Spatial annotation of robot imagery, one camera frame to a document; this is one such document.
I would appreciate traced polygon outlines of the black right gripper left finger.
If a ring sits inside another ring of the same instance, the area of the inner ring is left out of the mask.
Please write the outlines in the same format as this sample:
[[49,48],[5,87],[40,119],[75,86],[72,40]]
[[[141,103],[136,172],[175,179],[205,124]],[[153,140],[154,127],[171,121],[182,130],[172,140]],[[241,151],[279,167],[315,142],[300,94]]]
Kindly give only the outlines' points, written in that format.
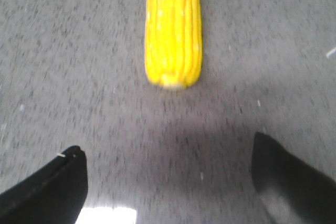
[[75,223],[87,193],[87,158],[74,145],[1,193],[1,223]]

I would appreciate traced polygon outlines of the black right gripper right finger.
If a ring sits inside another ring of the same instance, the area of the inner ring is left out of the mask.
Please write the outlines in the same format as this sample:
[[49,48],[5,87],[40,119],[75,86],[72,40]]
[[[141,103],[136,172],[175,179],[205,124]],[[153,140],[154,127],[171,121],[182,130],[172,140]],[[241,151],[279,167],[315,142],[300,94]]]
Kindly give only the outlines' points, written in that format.
[[254,135],[251,177],[272,223],[335,223],[335,180],[262,132]]

